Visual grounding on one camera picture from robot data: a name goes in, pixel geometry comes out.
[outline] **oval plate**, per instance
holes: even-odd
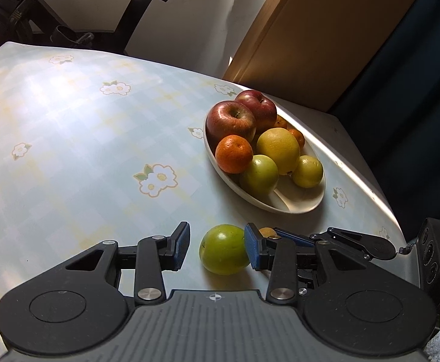
[[[277,113],[281,117],[284,117],[284,114],[286,114],[278,108]],[[311,189],[299,188],[293,183],[289,176],[280,176],[277,188],[271,192],[269,196],[265,197],[264,200],[260,201],[250,196],[239,186],[238,175],[227,174],[219,168],[217,161],[215,160],[215,156],[210,149],[206,135],[206,117],[203,123],[203,132],[203,141],[205,144],[206,153],[214,169],[235,193],[237,193],[244,200],[247,200],[249,203],[269,212],[281,214],[304,214],[312,211],[322,201],[326,188],[325,176],[322,176],[322,180],[318,186]],[[315,151],[307,141],[305,142],[304,148],[301,151],[301,155],[310,155],[317,158]]]

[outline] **green fruit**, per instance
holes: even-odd
[[[244,246],[244,231],[231,224],[220,224],[210,229],[200,244],[203,266],[218,275],[231,275],[248,266]]]
[[[272,159],[281,176],[296,168],[301,154],[296,138],[284,128],[272,128],[262,133],[257,140],[256,152]]]
[[[322,180],[322,163],[309,155],[302,155],[299,158],[299,164],[292,173],[292,179],[297,186],[301,188],[313,188],[318,186]]]
[[[240,175],[240,187],[255,198],[273,191],[277,181],[279,181],[277,165],[265,155],[254,155],[252,162]]]

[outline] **camera lens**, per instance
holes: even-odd
[[[428,283],[433,282],[434,278],[436,277],[436,273],[438,272],[438,264],[433,263],[431,267],[429,268],[428,276],[426,277],[426,281]]]
[[[428,227],[423,232],[423,236],[421,237],[421,243],[426,244],[426,240],[428,239]]]
[[[426,265],[433,257],[433,242],[428,244],[428,247],[425,250],[425,254],[423,255],[423,264]]]

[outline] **green apple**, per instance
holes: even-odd
[[[324,170],[319,159],[309,155],[302,155],[296,169],[292,173],[292,180],[301,188],[313,188],[320,184]]]
[[[279,181],[276,163],[265,155],[255,155],[240,176],[240,187],[255,198],[268,195]]]
[[[200,244],[203,266],[217,275],[231,275],[248,266],[244,246],[244,231],[231,224],[220,224],[210,229]]]

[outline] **red apple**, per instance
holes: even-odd
[[[255,126],[252,112],[235,101],[217,103],[206,116],[206,134],[213,148],[228,135],[242,136],[248,142],[252,141]]]
[[[277,119],[274,102],[257,90],[245,90],[236,96],[235,101],[248,107],[257,122],[257,134],[273,128]]]

